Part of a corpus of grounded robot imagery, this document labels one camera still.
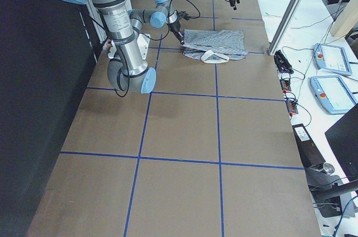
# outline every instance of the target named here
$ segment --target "tablet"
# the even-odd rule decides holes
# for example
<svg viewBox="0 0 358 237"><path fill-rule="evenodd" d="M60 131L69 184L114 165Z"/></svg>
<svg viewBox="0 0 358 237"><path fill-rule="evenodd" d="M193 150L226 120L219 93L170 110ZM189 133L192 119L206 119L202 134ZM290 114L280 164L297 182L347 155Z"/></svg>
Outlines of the tablet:
<svg viewBox="0 0 358 237"><path fill-rule="evenodd" d="M343 47L317 43L314 49L314 57L319 69L327 69L344 76L352 75L352 69Z"/></svg>
<svg viewBox="0 0 358 237"><path fill-rule="evenodd" d="M358 103L341 76L310 77L309 82L319 103L330 114L344 114Z"/></svg>

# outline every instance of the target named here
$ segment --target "blue cable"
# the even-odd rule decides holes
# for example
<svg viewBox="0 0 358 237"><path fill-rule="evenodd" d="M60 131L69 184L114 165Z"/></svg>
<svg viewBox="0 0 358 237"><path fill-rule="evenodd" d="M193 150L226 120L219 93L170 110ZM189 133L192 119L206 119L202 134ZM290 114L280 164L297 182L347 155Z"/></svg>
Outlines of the blue cable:
<svg viewBox="0 0 358 237"><path fill-rule="evenodd" d="M355 198L357 198L357 197L358 197L358 195L355 196L355 197L353 197L352 199L350 199L349 202L346 204L345 208L343 209L343 212L342 212L340 221L338 222L337 226L335 227L335 228L336 228L336 231L333 233L333 236L332 236L332 237L336 237L337 232L338 232L338 229L340 228L340 225L341 225L343 216L344 216L344 214L345 214L345 212L346 212L346 209L347 209L348 205L349 205Z"/></svg>

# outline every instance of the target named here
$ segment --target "black wall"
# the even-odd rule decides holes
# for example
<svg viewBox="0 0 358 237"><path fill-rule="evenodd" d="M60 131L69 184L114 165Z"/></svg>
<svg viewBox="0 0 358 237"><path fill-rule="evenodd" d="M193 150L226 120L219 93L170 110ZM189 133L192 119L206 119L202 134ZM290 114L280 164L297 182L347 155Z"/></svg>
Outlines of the black wall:
<svg viewBox="0 0 358 237"><path fill-rule="evenodd" d="M0 5L0 236L24 236L101 47L71 4Z"/></svg>

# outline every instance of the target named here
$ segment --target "white desk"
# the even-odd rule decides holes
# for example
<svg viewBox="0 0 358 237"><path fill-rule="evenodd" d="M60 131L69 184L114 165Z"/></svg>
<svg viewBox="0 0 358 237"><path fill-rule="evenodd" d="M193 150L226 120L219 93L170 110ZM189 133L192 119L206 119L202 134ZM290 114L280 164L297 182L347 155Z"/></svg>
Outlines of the white desk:
<svg viewBox="0 0 358 237"><path fill-rule="evenodd" d="M263 15L263 20L265 22L267 36L270 41L272 40L278 28L278 25L281 21L281 17L283 16L289 4L289 1L290 0L258 0L260 10ZM290 27L287 30L280 44L280 49L282 49L283 46L289 46L295 49L313 48L315 43L323 43L323 41L321 40L325 35L331 22L333 21L331 17L312 27L302 29L293 29L293 27L309 26L328 16L329 12L327 11L321 0L302 0L294 18L291 21ZM331 42L335 39L336 38L332 37L331 34L328 34L326 43ZM332 45L344 47L349 61L357 62L354 53L352 52L344 38L335 41L334 43L332 43ZM337 120L339 120L342 115L328 115L323 110L318 101L315 99L312 91L310 90L308 79L308 77L316 75L334 74L325 70L318 70L314 60L312 60L311 64L309 64L313 55L312 50L295 51L288 48L284 48L284 52L294 69L304 73L309 65L309 69L307 71L306 78L303 81L299 97L300 105L303 105L305 108L307 108L307 110L312 115L312 122L307 127L307 130L325 160L334 165L336 169L335 174L339 175L340 177L344 177L345 174L342 171L340 165L338 164L338 161L336 160L335 156L333 155L333 152L329 147L327 139L324 135L324 132L326 132ZM353 75L351 76L351 78L358 79L358 65L351 65L351 68L353 71ZM295 72L292 77L302 78L302 75L298 72ZM344 81L352 92L358 91L357 82L354 82L347 78L344 78ZM299 87L301 83L302 81L298 79L291 80L291 87L296 96L298 96L299 94ZM300 107L298 110L299 114L293 116L291 120L292 125L300 123L306 125L309 121L309 115ZM318 210L316 210L316 214L322 235L332 236L334 226L337 225L339 217L332 217L326 219L321 216ZM358 217L355 217L353 219L343 219L337 236L344 236L344 233L358 235Z"/></svg>

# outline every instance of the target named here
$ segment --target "black monitor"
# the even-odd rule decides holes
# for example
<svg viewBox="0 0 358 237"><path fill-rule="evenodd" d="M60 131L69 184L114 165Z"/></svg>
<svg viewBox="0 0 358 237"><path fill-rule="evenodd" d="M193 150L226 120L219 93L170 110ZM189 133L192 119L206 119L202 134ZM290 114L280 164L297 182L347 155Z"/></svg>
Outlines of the black monitor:
<svg viewBox="0 0 358 237"><path fill-rule="evenodd" d="M349 181L358 178L358 104L326 132L329 145Z"/></svg>

